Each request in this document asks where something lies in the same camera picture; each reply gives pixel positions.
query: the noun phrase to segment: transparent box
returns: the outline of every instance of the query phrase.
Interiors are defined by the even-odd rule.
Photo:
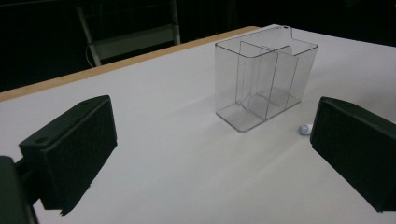
[[[216,114],[245,133],[301,102],[318,45],[277,26],[216,44]]]

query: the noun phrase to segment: dark background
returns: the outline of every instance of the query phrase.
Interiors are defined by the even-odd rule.
[[[396,0],[177,0],[181,41],[244,26],[288,25],[396,47]],[[128,34],[171,22],[164,0],[42,0],[0,3],[0,91],[90,68],[87,40],[76,6],[82,6],[95,39]],[[105,16],[98,17],[100,8]],[[103,63],[170,46],[154,46]]]

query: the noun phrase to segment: table surface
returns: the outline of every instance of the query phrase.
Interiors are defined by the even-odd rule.
[[[304,99],[242,134],[215,115],[214,44],[254,29],[1,93],[0,154],[14,161],[18,143],[65,110],[112,99],[119,145],[67,216],[36,203],[40,223],[395,223],[297,128],[321,96],[396,120],[396,48],[294,29],[319,45]]]

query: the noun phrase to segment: wooden table edge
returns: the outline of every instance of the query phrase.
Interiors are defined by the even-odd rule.
[[[167,49],[160,49],[160,50],[152,51],[150,53],[142,54],[142,55],[139,55],[139,56],[136,56],[133,58],[129,58],[129,59],[125,59],[125,60],[121,60],[121,61],[118,61],[115,63],[109,63],[109,64],[102,65],[99,67],[94,67],[92,69],[87,69],[84,71],[76,72],[76,73],[66,75],[63,77],[56,77],[56,78],[49,79],[46,81],[38,82],[36,84],[20,87],[20,88],[14,89],[14,90],[3,91],[3,92],[0,92],[0,102],[6,101],[6,100],[11,100],[11,99],[21,97],[23,95],[28,95],[28,94],[31,94],[34,92],[44,91],[44,90],[47,90],[50,88],[62,86],[64,84],[82,80],[84,78],[94,77],[94,76],[101,75],[106,72],[110,72],[110,71],[113,71],[113,70],[116,70],[116,69],[119,69],[119,68],[122,68],[125,66],[135,64],[135,63],[142,63],[144,61],[158,58],[158,57],[161,57],[166,54],[181,51],[183,49],[194,48],[194,47],[197,47],[197,46],[200,46],[203,44],[207,44],[207,43],[214,42],[214,41],[219,41],[221,39],[231,37],[234,35],[241,35],[243,33],[247,33],[250,31],[257,30],[257,29],[259,29],[259,27],[247,26],[244,28],[240,28],[240,29],[233,30],[230,32],[222,33],[219,35],[212,35],[212,36],[194,40],[194,41],[191,41],[191,42],[188,42],[185,44],[173,46],[173,47],[170,47]]]

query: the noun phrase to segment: black foam block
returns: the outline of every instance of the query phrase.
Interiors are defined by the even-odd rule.
[[[117,145],[111,101],[81,102],[20,143],[30,169],[39,172],[45,209],[70,212]]]
[[[395,211],[395,124],[349,102],[322,97],[310,140],[377,212]]]

